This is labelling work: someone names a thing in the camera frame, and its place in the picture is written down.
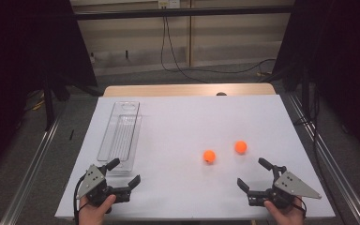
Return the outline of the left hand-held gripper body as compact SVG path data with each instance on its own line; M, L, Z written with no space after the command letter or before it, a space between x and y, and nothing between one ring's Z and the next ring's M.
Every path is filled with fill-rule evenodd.
M115 203L129 202L131 189L128 186L108 186L105 177L107 172L102 172L100 167L92 164L80 178L75 187L75 200L80 200L85 196L90 204L99 207L110 195L115 195Z

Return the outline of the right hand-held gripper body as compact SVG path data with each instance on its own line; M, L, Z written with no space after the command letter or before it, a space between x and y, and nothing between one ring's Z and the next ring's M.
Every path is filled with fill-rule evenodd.
M267 171L273 173L273 184L267 190L251 190L246 186L248 204L250 206L264 206L265 201L271 202L278 209L285 209L293 204L296 197L320 199L322 195L302 181L285 166L263 165Z

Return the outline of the clear plastic container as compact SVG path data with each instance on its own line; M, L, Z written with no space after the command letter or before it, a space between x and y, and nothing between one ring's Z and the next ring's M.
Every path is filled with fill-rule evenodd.
M118 158L120 163L112 171L116 173L131 172L141 123L142 115L139 102L115 102L97 154L97 160L103 164L108 164Z

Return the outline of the orange ball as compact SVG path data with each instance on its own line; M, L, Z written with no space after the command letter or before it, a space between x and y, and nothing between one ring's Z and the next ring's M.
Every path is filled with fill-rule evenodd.
M238 154L245 154L246 151L248 149L248 145L246 142L244 141L237 141L235 143L235 146L234 146L234 150L238 153Z
M213 163L216 159L216 153L213 150L205 150L203 152L203 159L207 163Z

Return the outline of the person's left hand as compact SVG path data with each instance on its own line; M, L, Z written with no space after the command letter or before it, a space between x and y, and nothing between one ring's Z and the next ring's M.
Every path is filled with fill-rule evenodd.
M91 205L83 196L80 200L79 225L102 225L106 212L112 207L116 200L115 195L110 195L101 206Z

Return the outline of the person's right hand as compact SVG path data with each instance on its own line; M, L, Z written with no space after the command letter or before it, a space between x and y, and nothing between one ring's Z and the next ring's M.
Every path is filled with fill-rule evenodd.
M301 198L295 198L293 203L295 206L279 210L272 202L265 201L264 207L277 222L277 225L304 225L304 213L298 209L302 206Z

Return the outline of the white table board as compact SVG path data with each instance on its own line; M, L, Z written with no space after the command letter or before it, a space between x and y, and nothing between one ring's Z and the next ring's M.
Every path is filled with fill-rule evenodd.
M113 206L109 220L237 220L267 218L251 207L237 186L272 185L258 162L285 166L316 191L323 187L280 96L140 97L142 123L133 169L112 172L107 181L122 187L135 175L141 183L130 201ZM234 150L247 143L245 154ZM216 159L207 163L205 150Z

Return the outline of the black stand pole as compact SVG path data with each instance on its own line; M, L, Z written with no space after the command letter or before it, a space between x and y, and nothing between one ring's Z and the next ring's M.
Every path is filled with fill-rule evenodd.
M44 90L44 101L45 101L45 111L46 111L46 129L49 130L53 125L55 116L53 109L52 91L49 87L49 83L47 79L44 80L43 90Z
M302 76L302 110L306 120L309 121L309 76L307 69L304 69Z

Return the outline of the black curtain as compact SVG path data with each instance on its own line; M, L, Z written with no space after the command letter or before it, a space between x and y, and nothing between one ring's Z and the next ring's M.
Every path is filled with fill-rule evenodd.
M66 86L95 86L70 0L0 0L0 157L20 123L27 96L50 89L61 100Z
M274 74L287 91L304 73L360 142L360 0L294 0Z

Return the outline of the black horizontal bar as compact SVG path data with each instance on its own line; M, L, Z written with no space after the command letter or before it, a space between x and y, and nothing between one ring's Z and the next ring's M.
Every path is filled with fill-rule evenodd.
M291 13L292 6L263 6L263 7L204 7L204 8L170 8L146 9L127 11L103 11L74 13L73 17L79 21L86 20L114 20L140 19L161 17L188 17L188 16L218 16L218 15L248 15L248 14L276 14Z

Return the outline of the aluminium floor rail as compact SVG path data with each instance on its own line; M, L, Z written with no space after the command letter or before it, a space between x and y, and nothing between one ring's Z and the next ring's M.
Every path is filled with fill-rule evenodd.
M0 225L16 225L18 218L23 210L24 204L28 198L31 188L37 178L40 166L46 156L47 151L53 141L55 132L59 125L59 119L56 118L49 128L44 132L42 140L37 151L12 198L5 214L3 215Z
M351 186L344 173L339 168L325 141L319 134L317 126L312 120L307 120L307 117L302 111L301 101L295 94L291 94L289 96L289 99L295 112L298 115L298 118L301 120L301 123L303 124L307 134L313 141L315 152L321 157L322 162L331 174L345 203L348 205L354 218L356 219L357 224L360 225L360 198L354 191L353 187Z

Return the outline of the white wall outlet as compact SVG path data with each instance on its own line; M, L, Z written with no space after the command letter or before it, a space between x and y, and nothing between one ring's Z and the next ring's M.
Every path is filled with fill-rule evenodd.
M180 0L157 0L158 8L180 8Z

